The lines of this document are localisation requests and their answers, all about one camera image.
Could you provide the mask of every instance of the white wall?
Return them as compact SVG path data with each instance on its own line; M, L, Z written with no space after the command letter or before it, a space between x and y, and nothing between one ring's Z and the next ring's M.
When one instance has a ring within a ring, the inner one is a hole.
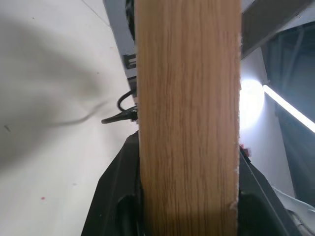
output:
M102 0L1 1L1 235L80 235L99 177L137 129L100 123L128 90Z
M267 74L261 49L258 48L241 62L241 80L254 79L267 82ZM268 179L271 185L294 196L290 171L274 101L265 96L264 106L257 122L240 131L240 143L252 152L251 161Z

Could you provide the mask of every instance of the wood grain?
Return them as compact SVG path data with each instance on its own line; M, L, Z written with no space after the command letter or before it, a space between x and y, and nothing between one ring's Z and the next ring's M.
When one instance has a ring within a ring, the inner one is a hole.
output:
M240 0L135 2L146 227L236 235Z

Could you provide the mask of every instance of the wooden plank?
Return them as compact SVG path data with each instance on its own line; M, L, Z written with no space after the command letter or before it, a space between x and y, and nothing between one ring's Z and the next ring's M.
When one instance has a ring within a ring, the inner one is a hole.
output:
M239 0L137 0L140 166L153 236L236 235Z
M255 0L242 15L242 59L267 42L314 0Z

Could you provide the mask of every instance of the bright light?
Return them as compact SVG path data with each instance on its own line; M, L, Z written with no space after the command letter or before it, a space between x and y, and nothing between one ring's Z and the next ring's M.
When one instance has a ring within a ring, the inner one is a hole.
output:
M300 122L302 122L306 127L308 127L311 131L315 133L315 124L308 119L305 115L300 113L297 109L292 107L287 101L285 101L282 97L280 97L276 92L274 92L267 85L263 86L264 91L268 94L272 99L274 99L280 106L285 108L288 112L290 112L295 118L297 118Z
M240 129L252 127L264 105L265 93L257 80L243 80L240 91Z

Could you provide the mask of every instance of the black machine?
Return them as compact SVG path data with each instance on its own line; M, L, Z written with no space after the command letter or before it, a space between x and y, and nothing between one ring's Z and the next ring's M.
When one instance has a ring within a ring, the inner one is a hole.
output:
M110 1L104 0L104 3L112 4ZM125 14L132 39L135 40L133 0L126 0ZM136 67L133 55L122 55L122 59L126 69ZM121 107L121 102L135 93L136 88L122 96L117 104L121 113L102 120L102 123L123 119L136 121L137 106L126 110ZM251 164L241 147L239 155L238 235L300 236L298 228L267 179ZM82 236L150 235L150 230L146 230L143 220L145 192L141 187L139 164L139 139L136 132L127 138L100 178Z

